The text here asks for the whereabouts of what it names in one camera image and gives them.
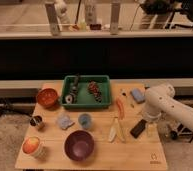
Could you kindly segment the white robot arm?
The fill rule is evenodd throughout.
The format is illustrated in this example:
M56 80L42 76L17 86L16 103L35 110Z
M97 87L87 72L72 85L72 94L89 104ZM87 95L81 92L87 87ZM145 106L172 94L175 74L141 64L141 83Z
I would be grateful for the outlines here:
M193 108L174 100L174 95L175 89L169 83L146 89L143 119L153 123L166 113L193 132Z

